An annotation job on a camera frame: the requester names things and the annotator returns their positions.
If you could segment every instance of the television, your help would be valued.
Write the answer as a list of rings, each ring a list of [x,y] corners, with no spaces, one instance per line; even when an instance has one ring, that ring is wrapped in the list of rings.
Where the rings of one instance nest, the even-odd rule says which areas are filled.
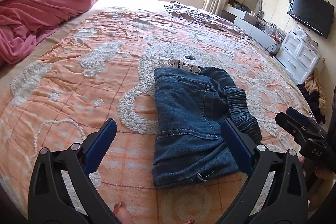
[[[325,0],[290,0],[287,14],[325,38],[334,22],[334,6]]]

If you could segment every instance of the drawer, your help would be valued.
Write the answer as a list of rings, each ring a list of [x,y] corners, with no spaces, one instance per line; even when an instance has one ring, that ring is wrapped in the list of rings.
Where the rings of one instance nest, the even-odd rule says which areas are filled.
[[[295,37],[291,37],[290,35],[286,37],[284,42],[282,43],[291,53],[295,54],[299,51],[301,46],[301,41]]]
[[[285,73],[288,74],[289,78],[292,79],[295,85],[299,84],[299,82],[293,77],[293,75],[290,74],[290,72],[280,63],[280,61],[275,56],[273,56],[273,60],[285,71]]]
[[[308,70],[313,71],[319,61],[319,57],[311,49],[303,46],[299,54],[296,56]]]
[[[302,84],[310,75],[310,71],[298,60],[294,59],[286,48],[281,47],[276,58],[290,72],[299,84]]]

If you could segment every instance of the orange bedspread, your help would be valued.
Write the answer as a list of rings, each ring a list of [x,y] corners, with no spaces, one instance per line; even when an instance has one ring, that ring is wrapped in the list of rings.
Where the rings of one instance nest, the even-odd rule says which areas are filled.
[[[152,185],[157,128],[153,71],[171,57],[226,69],[246,90],[263,143],[298,151],[274,117],[287,107],[308,114],[308,107],[294,83],[252,41],[169,15],[109,9],[72,30],[0,95],[0,179],[23,213],[38,151],[44,146],[67,149],[113,118],[117,136],[90,176],[111,208],[124,201],[136,224],[218,220],[240,190],[241,174],[172,190]]]

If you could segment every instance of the pink blanket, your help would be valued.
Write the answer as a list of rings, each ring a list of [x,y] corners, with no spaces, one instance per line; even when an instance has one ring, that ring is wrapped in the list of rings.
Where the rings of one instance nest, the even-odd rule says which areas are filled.
[[[98,0],[0,0],[0,65],[26,58],[61,22]]]

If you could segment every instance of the blue gripper pad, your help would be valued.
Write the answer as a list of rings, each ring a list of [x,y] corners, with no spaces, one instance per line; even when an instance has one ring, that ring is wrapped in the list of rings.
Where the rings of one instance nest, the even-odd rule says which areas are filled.
[[[116,122],[111,119],[85,153],[85,165],[83,166],[85,175],[88,176],[90,173],[97,171],[98,166],[104,158],[116,134],[117,125]]]
[[[234,128],[228,120],[224,120],[220,126],[222,137],[235,159],[239,170],[250,176],[254,171],[254,159],[237,131],[238,129]]]
[[[291,107],[287,108],[286,114],[304,127],[310,125],[309,120],[305,115],[301,114]]]

